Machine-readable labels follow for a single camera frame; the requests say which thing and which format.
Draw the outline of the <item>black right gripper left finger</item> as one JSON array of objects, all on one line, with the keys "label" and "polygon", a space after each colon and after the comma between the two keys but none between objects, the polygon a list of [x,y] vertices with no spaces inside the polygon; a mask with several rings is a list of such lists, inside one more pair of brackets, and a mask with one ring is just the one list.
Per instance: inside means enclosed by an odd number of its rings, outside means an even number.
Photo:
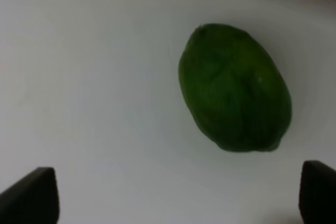
[{"label": "black right gripper left finger", "polygon": [[56,172],[39,167],[1,193],[1,223],[57,224],[60,216]]}]

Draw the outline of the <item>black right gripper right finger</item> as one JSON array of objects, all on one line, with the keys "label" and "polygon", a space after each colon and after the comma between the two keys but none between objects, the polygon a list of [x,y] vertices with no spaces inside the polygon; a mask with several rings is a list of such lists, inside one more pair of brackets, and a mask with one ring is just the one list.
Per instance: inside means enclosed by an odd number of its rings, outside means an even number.
[{"label": "black right gripper right finger", "polygon": [[335,169],[320,161],[303,163],[299,210],[304,223],[335,224]]}]

